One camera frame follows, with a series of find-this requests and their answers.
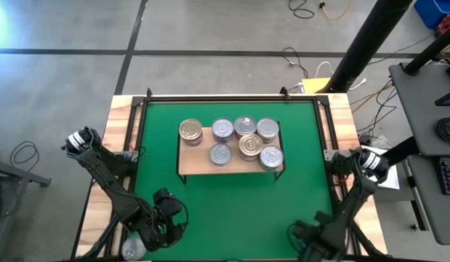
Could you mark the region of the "blue plastic bin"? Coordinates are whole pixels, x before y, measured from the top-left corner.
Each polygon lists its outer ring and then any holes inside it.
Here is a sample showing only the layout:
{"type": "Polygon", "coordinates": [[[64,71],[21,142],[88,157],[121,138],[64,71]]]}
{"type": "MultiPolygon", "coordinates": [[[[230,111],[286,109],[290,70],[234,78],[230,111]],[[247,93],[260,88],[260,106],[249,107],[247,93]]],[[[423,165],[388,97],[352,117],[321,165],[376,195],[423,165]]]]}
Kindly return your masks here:
{"type": "Polygon", "coordinates": [[[450,0],[416,0],[414,8],[429,29],[434,29],[450,13],[450,0]]]}

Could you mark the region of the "white-lid blue-label can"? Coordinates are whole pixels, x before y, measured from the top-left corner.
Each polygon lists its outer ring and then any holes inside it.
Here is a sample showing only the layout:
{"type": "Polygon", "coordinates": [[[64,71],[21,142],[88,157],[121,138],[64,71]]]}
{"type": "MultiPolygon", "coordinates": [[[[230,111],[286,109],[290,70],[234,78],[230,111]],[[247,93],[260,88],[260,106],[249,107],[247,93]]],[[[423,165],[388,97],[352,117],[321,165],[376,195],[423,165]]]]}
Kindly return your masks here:
{"type": "Polygon", "coordinates": [[[284,153],[277,146],[266,146],[259,155],[259,164],[262,169],[267,171],[275,170],[283,164],[283,161],[284,153]]]}

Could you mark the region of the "white paper sheet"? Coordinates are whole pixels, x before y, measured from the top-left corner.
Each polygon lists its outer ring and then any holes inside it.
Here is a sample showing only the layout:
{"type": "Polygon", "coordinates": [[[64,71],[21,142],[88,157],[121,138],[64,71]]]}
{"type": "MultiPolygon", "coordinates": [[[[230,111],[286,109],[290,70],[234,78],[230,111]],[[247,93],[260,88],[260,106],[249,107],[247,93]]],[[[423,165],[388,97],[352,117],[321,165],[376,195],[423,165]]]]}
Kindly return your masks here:
{"type": "MultiPolygon", "coordinates": [[[[362,148],[373,151],[376,154],[383,154],[387,151],[386,149],[374,148],[374,147],[370,147],[370,146],[362,146],[362,148]]],[[[398,180],[398,171],[397,171],[396,165],[393,165],[389,169],[386,180],[384,182],[380,183],[379,187],[395,189],[395,190],[400,189],[399,180],[398,180]]]]}

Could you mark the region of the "black corrugated column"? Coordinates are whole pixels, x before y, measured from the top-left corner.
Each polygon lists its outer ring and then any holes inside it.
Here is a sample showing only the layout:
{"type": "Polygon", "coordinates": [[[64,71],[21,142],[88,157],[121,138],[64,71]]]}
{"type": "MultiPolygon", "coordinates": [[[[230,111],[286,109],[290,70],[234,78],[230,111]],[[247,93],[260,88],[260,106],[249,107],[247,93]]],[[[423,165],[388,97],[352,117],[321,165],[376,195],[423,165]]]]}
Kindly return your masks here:
{"type": "Polygon", "coordinates": [[[321,93],[346,93],[393,31],[413,0],[377,0],[321,93]]]}

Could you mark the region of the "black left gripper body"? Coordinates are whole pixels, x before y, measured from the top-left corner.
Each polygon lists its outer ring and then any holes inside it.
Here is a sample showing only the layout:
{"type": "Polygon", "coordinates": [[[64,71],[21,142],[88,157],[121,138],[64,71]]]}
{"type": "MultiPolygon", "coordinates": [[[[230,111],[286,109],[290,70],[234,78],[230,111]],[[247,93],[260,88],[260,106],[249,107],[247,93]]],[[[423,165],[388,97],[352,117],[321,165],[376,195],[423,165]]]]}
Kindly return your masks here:
{"type": "Polygon", "coordinates": [[[177,244],[182,239],[184,231],[184,222],[174,223],[172,216],[156,214],[146,245],[147,251],[157,251],[177,244]]]}

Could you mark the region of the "red box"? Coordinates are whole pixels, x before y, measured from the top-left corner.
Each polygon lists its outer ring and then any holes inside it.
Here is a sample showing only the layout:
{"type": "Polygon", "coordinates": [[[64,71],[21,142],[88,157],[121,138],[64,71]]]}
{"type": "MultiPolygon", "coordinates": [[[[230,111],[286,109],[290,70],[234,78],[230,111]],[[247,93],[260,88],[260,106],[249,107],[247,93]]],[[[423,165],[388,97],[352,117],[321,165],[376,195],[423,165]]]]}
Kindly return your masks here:
{"type": "Polygon", "coordinates": [[[446,16],[444,19],[442,19],[442,21],[436,27],[435,32],[438,36],[440,36],[449,29],[450,29],[450,15],[446,16]]]}

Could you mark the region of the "cardboard box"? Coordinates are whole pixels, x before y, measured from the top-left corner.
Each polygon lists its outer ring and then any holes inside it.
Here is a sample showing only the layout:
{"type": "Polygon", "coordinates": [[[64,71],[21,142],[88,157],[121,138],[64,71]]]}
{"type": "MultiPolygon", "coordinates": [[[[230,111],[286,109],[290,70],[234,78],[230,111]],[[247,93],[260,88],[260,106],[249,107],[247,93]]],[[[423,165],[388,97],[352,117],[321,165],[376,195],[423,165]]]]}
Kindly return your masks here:
{"type": "Polygon", "coordinates": [[[303,79],[302,87],[305,94],[317,93],[322,90],[328,83],[330,78],[314,78],[314,79],[303,79]]]}

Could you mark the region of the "black rig strut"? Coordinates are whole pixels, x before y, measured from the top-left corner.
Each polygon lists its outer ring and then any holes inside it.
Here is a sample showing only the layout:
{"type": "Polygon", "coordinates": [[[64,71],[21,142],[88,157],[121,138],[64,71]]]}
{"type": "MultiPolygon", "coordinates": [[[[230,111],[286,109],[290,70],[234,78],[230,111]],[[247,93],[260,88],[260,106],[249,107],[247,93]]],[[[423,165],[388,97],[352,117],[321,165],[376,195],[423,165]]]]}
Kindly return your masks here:
{"type": "Polygon", "coordinates": [[[129,232],[120,223],[113,213],[109,215],[108,223],[100,232],[94,242],[83,243],[81,235],[84,231],[84,223],[81,223],[78,239],[71,254],[71,259],[75,262],[125,262],[122,255],[122,245],[129,232]]]}
{"type": "Polygon", "coordinates": [[[347,226],[347,233],[353,234],[354,237],[358,240],[360,245],[364,248],[366,253],[369,256],[374,257],[388,257],[388,254],[382,253],[380,250],[378,250],[374,244],[367,238],[367,236],[362,232],[358,224],[354,220],[354,216],[349,216],[349,224],[347,226]]]}

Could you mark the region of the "blue-label gold-lid can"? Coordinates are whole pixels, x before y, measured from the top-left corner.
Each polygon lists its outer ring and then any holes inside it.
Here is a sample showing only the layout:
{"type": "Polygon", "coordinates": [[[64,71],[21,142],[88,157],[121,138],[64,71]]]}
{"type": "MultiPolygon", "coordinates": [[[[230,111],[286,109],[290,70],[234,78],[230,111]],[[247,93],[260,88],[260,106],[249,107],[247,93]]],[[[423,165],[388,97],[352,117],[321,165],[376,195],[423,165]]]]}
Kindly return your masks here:
{"type": "Polygon", "coordinates": [[[178,127],[178,133],[188,146],[197,146],[203,138],[202,125],[197,119],[185,119],[178,127]]]}

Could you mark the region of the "clear plastic bag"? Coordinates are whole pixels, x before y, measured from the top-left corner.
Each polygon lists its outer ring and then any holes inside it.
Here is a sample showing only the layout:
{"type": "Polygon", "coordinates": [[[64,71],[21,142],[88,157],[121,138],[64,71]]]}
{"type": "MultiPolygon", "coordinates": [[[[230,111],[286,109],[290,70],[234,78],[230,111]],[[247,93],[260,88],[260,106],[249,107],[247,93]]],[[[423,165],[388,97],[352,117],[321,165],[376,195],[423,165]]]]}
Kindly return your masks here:
{"type": "Polygon", "coordinates": [[[388,150],[393,147],[393,144],[384,135],[380,135],[379,137],[373,137],[370,145],[374,148],[380,148],[385,150],[388,150]]]}

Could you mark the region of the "red-label silver-lid can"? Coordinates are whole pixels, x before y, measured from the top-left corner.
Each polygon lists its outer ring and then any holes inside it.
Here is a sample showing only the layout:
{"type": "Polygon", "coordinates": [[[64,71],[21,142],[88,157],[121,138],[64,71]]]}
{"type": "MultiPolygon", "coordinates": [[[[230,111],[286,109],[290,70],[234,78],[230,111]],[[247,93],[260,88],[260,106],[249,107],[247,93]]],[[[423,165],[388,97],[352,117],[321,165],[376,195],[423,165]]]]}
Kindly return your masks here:
{"type": "Polygon", "coordinates": [[[244,135],[255,134],[257,131],[257,123],[250,116],[240,116],[233,124],[234,135],[239,140],[244,135]]]}

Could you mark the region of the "gold-lid seafood can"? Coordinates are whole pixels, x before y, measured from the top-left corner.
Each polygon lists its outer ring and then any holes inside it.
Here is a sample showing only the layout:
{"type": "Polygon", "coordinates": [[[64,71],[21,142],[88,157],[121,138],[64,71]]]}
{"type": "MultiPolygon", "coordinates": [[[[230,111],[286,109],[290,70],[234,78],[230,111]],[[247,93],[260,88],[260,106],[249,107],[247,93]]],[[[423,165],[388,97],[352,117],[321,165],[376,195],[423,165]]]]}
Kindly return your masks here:
{"type": "Polygon", "coordinates": [[[238,142],[239,155],[246,162],[256,160],[263,147],[262,138],[256,134],[243,135],[238,142]]]}

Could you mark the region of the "blue-label silver-lid can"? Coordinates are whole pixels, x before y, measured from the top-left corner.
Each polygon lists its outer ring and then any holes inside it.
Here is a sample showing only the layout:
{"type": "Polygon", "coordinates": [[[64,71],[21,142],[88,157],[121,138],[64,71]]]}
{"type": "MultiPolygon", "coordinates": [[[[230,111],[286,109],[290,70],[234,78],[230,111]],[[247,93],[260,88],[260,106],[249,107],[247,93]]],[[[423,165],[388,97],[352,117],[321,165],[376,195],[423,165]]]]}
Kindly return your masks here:
{"type": "Polygon", "coordinates": [[[218,143],[229,142],[234,133],[233,122],[229,118],[220,117],[212,123],[212,134],[215,141],[218,143]]]}

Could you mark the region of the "black desk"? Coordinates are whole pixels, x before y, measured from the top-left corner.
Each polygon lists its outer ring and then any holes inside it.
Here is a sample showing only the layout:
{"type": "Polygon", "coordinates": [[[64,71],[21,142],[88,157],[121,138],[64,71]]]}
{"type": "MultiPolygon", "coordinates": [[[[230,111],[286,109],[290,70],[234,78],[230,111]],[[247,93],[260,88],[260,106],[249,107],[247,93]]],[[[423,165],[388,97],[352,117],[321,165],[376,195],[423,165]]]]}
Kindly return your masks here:
{"type": "Polygon", "coordinates": [[[450,144],[435,133],[435,123],[450,116],[450,106],[435,101],[450,93],[446,65],[425,65],[408,75],[402,65],[389,67],[419,153],[406,158],[431,231],[440,245],[450,245],[450,195],[442,193],[435,158],[450,156],[450,144]]]}

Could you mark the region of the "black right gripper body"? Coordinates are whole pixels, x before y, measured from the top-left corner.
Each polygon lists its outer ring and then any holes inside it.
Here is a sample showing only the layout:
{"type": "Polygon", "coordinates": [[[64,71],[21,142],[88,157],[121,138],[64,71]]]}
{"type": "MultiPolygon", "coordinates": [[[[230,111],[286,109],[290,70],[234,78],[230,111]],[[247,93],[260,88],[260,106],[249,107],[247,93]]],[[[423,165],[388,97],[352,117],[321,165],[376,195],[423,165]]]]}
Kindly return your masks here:
{"type": "Polygon", "coordinates": [[[302,221],[296,221],[292,229],[294,238],[302,244],[297,257],[298,262],[322,262],[331,259],[332,253],[326,242],[321,238],[321,227],[302,221]]]}

